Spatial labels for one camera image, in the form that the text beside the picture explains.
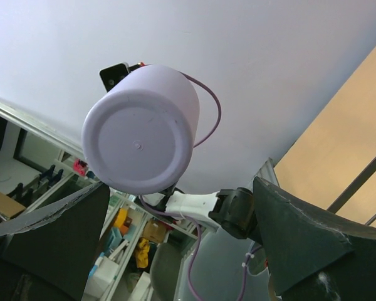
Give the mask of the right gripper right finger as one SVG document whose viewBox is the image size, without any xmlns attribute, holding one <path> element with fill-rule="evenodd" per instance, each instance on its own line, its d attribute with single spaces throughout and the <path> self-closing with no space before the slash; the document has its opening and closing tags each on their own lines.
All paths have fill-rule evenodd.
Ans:
<svg viewBox="0 0 376 301">
<path fill-rule="evenodd" d="M 283 300 L 376 300 L 376 228 L 253 181 L 274 289 Z"/>
</svg>

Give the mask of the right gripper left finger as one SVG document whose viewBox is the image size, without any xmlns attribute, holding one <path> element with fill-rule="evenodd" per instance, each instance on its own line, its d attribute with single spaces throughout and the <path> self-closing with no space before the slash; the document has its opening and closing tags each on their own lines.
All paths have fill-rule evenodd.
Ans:
<svg viewBox="0 0 376 301">
<path fill-rule="evenodd" d="M 109 198 L 98 182 L 0 223 L 0 300 L 81 300 Z"/>
</svg>

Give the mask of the purple plastic cup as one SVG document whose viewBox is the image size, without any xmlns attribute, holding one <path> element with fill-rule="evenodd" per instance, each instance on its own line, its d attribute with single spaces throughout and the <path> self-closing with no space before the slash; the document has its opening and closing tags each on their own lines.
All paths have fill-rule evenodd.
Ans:
<svg viewBox="0 0 376 301">
<path fill-rule="evenodd" d="M 90 109 L 82 131 L 85 162 L 110 187 L 152 194 L 185 173 L 199 99 L 179 71 L 149 65 L 131 72 Z"/>
</svg>

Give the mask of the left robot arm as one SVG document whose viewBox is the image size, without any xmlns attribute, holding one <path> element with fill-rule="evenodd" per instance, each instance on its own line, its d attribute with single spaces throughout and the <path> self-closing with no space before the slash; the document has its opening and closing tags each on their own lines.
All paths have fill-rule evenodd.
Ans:
<svg viewBox="0 0 376 301">
<path fill-rule="evenodd" d="M 184 194 L 170 189 L 137 196 L 140 204 L 155 217 L 186 219 L 218 230 L 222 228 L 239 240 L 262 243 L 253 193 L 243 187 L 222 189 L 210 194 Z"/>
</svg>

